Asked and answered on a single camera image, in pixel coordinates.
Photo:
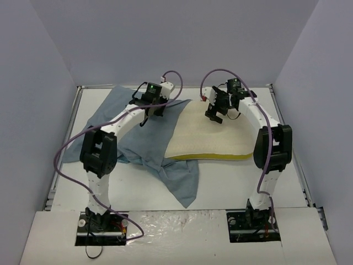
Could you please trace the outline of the white pillow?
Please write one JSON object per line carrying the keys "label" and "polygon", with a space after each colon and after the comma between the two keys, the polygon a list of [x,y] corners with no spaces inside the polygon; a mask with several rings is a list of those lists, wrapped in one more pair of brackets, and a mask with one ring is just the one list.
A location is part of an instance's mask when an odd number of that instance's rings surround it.
{"label": "white pillow", "polygon": [[190,101],[180,113],[173,136],[165,151],[176,160],[247,160],[253,157],[253,127],[249,121],[230,110],[230,118],[221,124],[205,116],[206,102]]}

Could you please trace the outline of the striped pillowcase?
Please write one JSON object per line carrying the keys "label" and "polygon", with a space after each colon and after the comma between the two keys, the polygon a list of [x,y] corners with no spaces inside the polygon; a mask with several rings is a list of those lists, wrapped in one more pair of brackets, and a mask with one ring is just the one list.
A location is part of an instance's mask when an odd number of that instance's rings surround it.
{"label": "striped pillowcase", "polygon": [[[113,88],[96,112],[88,119],[84,129],[113,120],[131,99],[133,89]],[[165,158],[179,115],[190,99],[176,100],[167,106],[163,117],[153,116],[140,127],[136,125],[117,143],[117,161],[142,165],[149,173],[163,182],[176,200],[187,208],[196,199],[199,185],[197,160],[179,161]],[[84,136],[74,140],[66,149],[62,162],[79,162]]]}

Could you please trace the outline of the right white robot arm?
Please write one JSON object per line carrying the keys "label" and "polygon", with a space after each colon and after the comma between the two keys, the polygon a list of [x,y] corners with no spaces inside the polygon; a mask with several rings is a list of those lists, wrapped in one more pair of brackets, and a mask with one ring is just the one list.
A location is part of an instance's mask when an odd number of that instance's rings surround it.
{"label": "right white robot arm", "polygon": [[235,109],[254,129],[253,159],[262,173],[247,201],[244,220],[249,227],[257,228],[274,213],[272,194],[280,174],[292,160],[292,128],[271,117],[255,92],[242,87],[238,78],[229,79],[226,85],[226,91],[216,86],[201,89],[202,98],[208,101],[205,115],[220,124],[223,120],[219,115]]}

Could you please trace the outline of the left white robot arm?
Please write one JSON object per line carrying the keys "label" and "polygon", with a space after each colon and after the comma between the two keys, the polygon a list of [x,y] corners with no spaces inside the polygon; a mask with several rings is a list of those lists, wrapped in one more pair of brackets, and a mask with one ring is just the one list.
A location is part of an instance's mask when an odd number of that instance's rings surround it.
{"label": "left white robot arm", "polygon": [[147,83],[140,98],[135,95],[115,119],[119,121],[85,133],[79,160],[87,173],[89,200],[85,214],[92,218],[91,224],[104,231],[111,224],[108,208],[109,176],[117,163],[117,143],[137,124],[143,126],[153,115],[162,116],[175,86],[170,82]]}

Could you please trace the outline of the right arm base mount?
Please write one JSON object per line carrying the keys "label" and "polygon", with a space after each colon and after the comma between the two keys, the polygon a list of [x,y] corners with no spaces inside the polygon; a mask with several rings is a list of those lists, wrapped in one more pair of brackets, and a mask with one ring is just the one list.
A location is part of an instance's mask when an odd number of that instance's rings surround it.
{"label": "right arm base mount", "polygon": [[228,235],[230,243],[259,243],[281,241],[276,230],[278,225],[271,223],[270,213],[265,213],[257,220],[249,222],[244,209],[227,210]]}

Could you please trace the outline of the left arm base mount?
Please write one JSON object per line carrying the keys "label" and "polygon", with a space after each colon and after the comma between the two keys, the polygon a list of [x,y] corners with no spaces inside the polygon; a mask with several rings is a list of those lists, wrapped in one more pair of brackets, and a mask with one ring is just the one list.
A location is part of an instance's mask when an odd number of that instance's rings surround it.
{"label": "left arm base mount", "polygon": [[79,215],[75,246],[125,246],[129,222],[110,214],[101,225],[84,212]]}

